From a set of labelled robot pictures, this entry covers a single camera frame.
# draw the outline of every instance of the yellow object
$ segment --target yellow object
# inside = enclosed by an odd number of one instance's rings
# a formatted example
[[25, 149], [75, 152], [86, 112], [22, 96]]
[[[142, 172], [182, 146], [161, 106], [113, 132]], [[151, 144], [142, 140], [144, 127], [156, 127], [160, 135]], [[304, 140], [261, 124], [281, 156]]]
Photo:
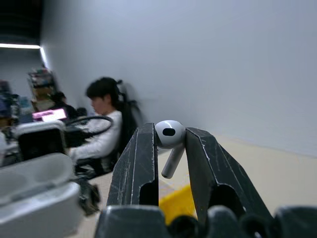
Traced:
[[158, 206], [165, 215], [165, 223], [169, 225], [180, 215], [194, 216], [195, 204], [190, 185], [162, 198]]

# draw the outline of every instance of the ceiling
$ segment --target ceiling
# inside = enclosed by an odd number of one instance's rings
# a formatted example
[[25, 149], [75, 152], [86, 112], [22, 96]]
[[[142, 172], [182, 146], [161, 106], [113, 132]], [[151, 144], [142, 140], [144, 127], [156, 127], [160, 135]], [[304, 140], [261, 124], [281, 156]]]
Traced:
[[0, 0], [0, 43], [39, 45], [42, 0]]

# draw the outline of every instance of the laptop screen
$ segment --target laptop screen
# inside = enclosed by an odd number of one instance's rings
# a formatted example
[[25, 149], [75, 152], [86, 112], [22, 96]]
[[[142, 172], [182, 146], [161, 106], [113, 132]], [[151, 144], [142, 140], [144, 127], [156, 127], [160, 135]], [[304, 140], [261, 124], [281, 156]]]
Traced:
[[66, 112], [63, 108], [47, 110], [39, 113], [32, 113], [33, 121], [52, 121], [67, 119]]

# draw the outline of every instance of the white wireless earbud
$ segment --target white wireless earbud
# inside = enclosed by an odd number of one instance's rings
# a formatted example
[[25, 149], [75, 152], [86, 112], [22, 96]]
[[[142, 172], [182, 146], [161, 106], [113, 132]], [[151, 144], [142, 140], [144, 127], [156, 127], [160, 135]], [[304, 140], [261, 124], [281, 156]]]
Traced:
[[162, 171], [162, 176], [170, 179], [185, 151], [186, 128], [178, 121], [164, 120], [155, 125], [155, 130], [158, 135], [158, 147], [172, 149]]

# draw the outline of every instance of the white shirt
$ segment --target white shirt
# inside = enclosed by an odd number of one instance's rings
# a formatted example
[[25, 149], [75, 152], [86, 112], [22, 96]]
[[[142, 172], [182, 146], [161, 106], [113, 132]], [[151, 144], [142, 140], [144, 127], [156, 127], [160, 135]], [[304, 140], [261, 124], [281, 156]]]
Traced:
[[[73, 161], [78, 159], [104, 157], [110, 154], [118, 146], [122, 126], [122, 114], [119, 111], [114, 111], [107, 116], [113, 120], [111, 128], [108, 131], [87, 140], [89, 143], [76, 148], [71, 148], [69, 156]], [[93, 119], [87, 123], [87, 129], [89, 132], [97, 132], [105, 129], [109, 124], [110, 122], [107, 120]]]

